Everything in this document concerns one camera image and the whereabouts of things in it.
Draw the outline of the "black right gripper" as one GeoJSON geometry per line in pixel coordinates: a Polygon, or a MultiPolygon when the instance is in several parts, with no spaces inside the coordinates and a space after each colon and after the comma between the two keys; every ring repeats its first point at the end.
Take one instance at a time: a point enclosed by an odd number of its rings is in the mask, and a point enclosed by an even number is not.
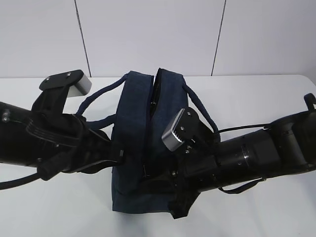
{"type": "Polygon", "coordinates": [[[158,176],[143,182],[143,192],[169,194],[167,211],[174,219],[188,216],[199,194],[217,188],[217,162],[211,153],[194,149],[175,152],[158,176]]]}

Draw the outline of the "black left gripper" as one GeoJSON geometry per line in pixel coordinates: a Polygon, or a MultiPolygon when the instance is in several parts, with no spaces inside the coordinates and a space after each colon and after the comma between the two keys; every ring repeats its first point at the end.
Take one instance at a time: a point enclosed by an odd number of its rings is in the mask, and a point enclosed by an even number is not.
{"type": "Polygon", "coordinates": [[[88,128],[81,117],[73,118],[79,123],[79,142],[72,148],[59,148],[56,155],[38,165],[37,174],[44,181],[59,173],[94,174],[125,163],[124,149],[104,131],[88,128]]]}

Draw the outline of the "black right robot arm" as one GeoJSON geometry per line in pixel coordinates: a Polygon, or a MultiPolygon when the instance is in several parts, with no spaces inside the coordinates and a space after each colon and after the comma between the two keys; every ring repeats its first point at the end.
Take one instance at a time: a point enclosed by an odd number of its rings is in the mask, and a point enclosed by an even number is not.
{"type": "Polygon", "coordinates": [[[162,141],[172,152],[161,173],[142,188],[170,194],[167,211],[182,218],[200,193],[218,189],[240,194],[269,178],[316,168],[316,98],[304,96],[307,110],[256,126],[256,131],[221,141],[191,107],[182,108],[162,141]]]}

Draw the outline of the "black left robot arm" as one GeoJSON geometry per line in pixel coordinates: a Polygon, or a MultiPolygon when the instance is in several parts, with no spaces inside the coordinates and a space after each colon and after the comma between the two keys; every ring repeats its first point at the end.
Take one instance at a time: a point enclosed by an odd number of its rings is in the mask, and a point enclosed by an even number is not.
{"type": "Polygon", "coordinates": [[[33,167],[30,179],[93,174],[123,165],[123,150],[85,117],[64,113],[67,96],[43,92],[30,110],[0,104],[0,161],[33,167]]]}

